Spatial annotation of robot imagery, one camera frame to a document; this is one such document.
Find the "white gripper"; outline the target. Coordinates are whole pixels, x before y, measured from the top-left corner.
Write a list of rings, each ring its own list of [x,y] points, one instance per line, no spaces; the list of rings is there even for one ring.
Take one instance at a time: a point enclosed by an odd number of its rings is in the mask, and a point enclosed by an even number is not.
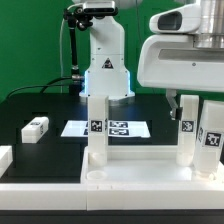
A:
[[[182,118],[176,90],[224,92],[224,3],[190,3],[156,14],[137,79],[164,88],[172,120]]]

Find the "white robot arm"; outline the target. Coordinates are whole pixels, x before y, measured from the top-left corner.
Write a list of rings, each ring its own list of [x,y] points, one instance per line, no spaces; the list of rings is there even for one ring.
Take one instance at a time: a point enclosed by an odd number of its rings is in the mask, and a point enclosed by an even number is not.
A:
[[[83,95],[105,94],[112,101],[129,97],[124,29],[114,16],[143,0],[72,1],[77,28],[90,30]],[[224,0],[192,0],[152,16],[149,28],[153,35],[142,45],[137,80],[166,90],[173,119],[183,115],[175,101],[178,90],[224,92]]]

